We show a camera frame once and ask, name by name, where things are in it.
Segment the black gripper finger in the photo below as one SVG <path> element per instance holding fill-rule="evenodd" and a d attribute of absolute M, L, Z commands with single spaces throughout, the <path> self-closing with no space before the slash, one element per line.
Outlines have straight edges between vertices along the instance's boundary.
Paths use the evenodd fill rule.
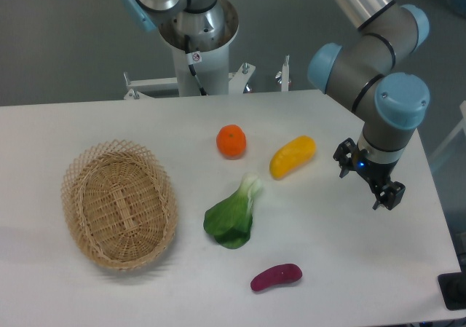
<path fill-rule="evenodd" d="M 405 190 L 405 185 L 398 181 L 386 181 L 384 184 L 374 184 L 371 187 L 371 191 L 376 201 L 372 208 L 376 210 L 379 206 L 383 206 L 388 210 L 392 210 L 401 202 Z"/>
<path fill-rule="evenodd" d="M 341 142 L 333 154 L 333 159 L 338 162 L 340 167 L 339 177 L 345 177 L 350 171 L 355 170 L 352 160 L 352 153 L 356 149 L 356 144 L 351 138 Z"/>

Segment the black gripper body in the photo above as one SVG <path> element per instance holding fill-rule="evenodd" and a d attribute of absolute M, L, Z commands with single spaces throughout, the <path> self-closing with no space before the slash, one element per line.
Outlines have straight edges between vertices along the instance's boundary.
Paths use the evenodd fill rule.
<path fill-rule="evenodd" d="M 391 182 L 391 172 L 398 163 L 404 148 L 382 151 L 359 137 L 352 153 L 355 171 L 370 186 L 372 192 L 383 192 Z"/>

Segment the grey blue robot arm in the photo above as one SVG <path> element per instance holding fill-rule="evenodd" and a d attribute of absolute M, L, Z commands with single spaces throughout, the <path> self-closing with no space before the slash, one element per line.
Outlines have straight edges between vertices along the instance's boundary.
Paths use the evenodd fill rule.
<path fill-rule="evenodd" d="M 159 31 L 171 47 L 182 96 L 240 94 L 245 81 L 229 74 L 229 45 L 239 21 L 227 0 L 121 0 L 143 30 Z M 363 120 L 357 141 L 347 139 L 333 158 L 341 175 L 356 172 L 369 185 L 376 207 L 392 209 L 405 187 L 391 179 L 430 102 L 417 76 L 395 65 L 427 38 L 426 14 L 395 0 L 335 0 L 360 40 L 350 48 L 329 43 L 309 62 L 309 81 Z"/>

